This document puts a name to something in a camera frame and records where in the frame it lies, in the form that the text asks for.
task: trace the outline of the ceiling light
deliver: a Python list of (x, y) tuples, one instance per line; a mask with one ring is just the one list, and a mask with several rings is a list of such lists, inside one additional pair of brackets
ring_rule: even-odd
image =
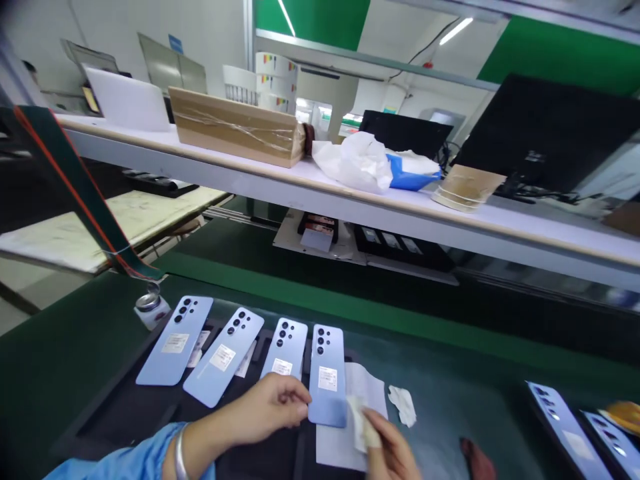
[(448, 34), (446, 34), (442, 38), (442, 40), (440, 40), (440, 45), (444, 45), (446, 42), (448, 42), (449, 40), (454, 38), (458, 33), (460, 33), (462, 31), (463, 28), (465, 28), (472, 21), (473, 21), (473, 18), (471, 18), (471, 17), (462, 20), (462, 22), (458, 23), (458, 25), (456, 25), (453, 30), (451, 30)]
[(282, 0), (278, 0), (278, 3), (280, 4), (282, 13), (284, 13), (285, 18), (287, 19), (287, 23), (289, 24), (289, 28), (291, 29), (291, 34), (295, 37), (295, 30), (293, 30), (293, 25), (291, 24), (291, 20), (289, 18), (289, 14), (287, 13), (287, 9), (285, 8), (285, 4), (282, 3)]

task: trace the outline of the smartphone back cover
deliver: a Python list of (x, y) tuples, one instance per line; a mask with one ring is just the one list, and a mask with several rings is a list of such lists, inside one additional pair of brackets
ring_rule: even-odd
[(562, 448), (586, 480), (612, 480), (605, 464), (560, 394), (546, 385), (527, 382), (533, 398)]
[(330, 427), (347, 426), (345, 346), (342, 330), (314, 325), (311, 343), (309, 421)]
[(286, 318), (278, 320), (260, 378), (274, 371), (300, 380), (308, 331), (304, 323)]
[(585, 411), (583, 415), (606, 448), (609, 458), (615, 462), (617, 470), (622, 470), (629, 479), (640, 479), (640, 453), (626, 434), (602, 415)]
[(180, 382), (213, 299), (186, 295), (175, 308), (135, 382), (171, 386)]
[(264, 324), (264, 318), (238, 308), (185, 380), (184, 390), (214, 408)]

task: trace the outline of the silver bangle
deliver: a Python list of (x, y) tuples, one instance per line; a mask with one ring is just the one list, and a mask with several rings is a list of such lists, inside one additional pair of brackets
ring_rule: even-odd
[(182, 458), (182, 434), (185, 427), (180, 429), (180, 433), (175, 440), (175, 477), (177, 480), (189, 480), (187, 469), (185, 468), (185, 460)]

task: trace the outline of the blue plastic bag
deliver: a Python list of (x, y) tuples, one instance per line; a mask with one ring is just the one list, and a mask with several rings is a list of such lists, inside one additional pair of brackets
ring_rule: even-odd
[(402, 157), (387, 154), (387, 158), (391, 164), (391, 173), (393, 174), (393, 180), (390, 185), (391, 188), (418, 191), (431, 182), (440, 180), (440, 171), (431, 175), (418, 175), (417, 173), (404, 172), (402, 171)]

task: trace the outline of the small bottle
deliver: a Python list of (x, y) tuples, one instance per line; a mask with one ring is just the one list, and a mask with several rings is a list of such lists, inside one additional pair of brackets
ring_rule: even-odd
[(171, 311), (171, 307), (160, 296), (159, 291), (150, 291), (135, 301), (133, 311), (148, 330), (153, 330), (158, 322)]

